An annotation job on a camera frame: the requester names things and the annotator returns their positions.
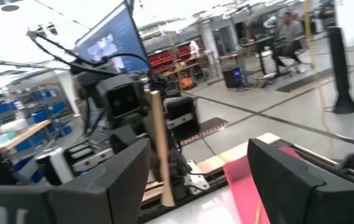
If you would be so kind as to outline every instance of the gray shirt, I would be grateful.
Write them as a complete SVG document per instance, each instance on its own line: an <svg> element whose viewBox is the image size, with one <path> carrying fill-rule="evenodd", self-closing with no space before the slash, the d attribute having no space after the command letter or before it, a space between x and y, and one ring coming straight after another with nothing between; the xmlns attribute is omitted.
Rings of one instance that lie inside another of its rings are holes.
<svg viewBox="0 0 354 224"><path fill-rule="evenodd" d="M280 37L285 37L287 44L291 44L294 38L304 35L302 25L298 21L292 21L290 25L284 24L279 32Z"/></svg>

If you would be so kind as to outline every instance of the yellow cable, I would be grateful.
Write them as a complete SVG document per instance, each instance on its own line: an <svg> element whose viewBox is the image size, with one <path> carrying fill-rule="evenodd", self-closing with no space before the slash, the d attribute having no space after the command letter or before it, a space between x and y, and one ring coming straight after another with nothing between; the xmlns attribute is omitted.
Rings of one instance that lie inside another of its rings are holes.
<svg viewBox="0 0 354 224"><path fill-rule="evenodd" d="M311 59L311 63L314 66L314 72L315 72L315 84L316 84L316 89L318 89L318 94L319 94L319 101L320 101L320 123L322 126L325 128L325 130L330 133L330 128L327 126L326 123L326 112L324 111L325 108L325 95L323 92L323 89L320 86L320 80L317 74L316 66L315 66L315 57L312 52L312 40L310 38L310 17L309 17L309 0L305 0L304 2L304 13L305 13L305 36L307 39L307 45L308 45L308 50L309 50L309 55ZM334 158L334 145L333 145L333 139L330 138L330 149L327 151L327 157L328 158Z"/></svg>

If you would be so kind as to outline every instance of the monitor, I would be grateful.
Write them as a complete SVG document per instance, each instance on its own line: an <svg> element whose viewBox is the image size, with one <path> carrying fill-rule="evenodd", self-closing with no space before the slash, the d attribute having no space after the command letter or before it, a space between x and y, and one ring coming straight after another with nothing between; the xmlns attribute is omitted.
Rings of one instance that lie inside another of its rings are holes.
<svg viewBox="0 0 354 224"><path fill-rule="evenodd" d="M125 1L77 40L75 50L81 58L91 62L100 62L104 57L120 52L134 53L148 60L131 11ZM130 56L116 57L112 61L118 72L150 69L142 60Z"/></svg>

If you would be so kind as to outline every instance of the wooden stick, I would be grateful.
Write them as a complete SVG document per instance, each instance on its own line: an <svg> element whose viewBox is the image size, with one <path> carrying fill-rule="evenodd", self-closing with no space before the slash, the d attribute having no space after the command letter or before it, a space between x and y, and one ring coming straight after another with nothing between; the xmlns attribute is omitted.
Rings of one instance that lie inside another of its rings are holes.
<svg viewBox="0 0 354 224"><path fill-rule="evenodd" d="M261 221L261 208L262 208L262 203L261 203L261 199L259 199L257 203L257 210L256 210L256 221L254 222L254 224L259 224L259 222Z"/></svg>
<svg viewBox="0 0 354 224"><path fill-rule="evenodd" d="M175 202L170 185L169 148L167 146L167 135L165 134L162 100L159 91L151 92L151 96L157 155L160 159L160 173L164 182L161 202L166 207L173 207Z"/></svg>

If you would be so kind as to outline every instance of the pink cloth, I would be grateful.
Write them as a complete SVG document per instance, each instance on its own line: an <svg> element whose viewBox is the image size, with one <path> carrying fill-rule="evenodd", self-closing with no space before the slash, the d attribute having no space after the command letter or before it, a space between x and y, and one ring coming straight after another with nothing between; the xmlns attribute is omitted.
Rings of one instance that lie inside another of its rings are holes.
<svg viewBox="0 0 354 224"><path fill-rule="evenodd" d="M282 147L281 150L301 159L290 147ZM225 164L223 169L242 224L254 224L260 197L251 175L247 156ZM269 224L268 216L262 204L259 223Z"/></svg>

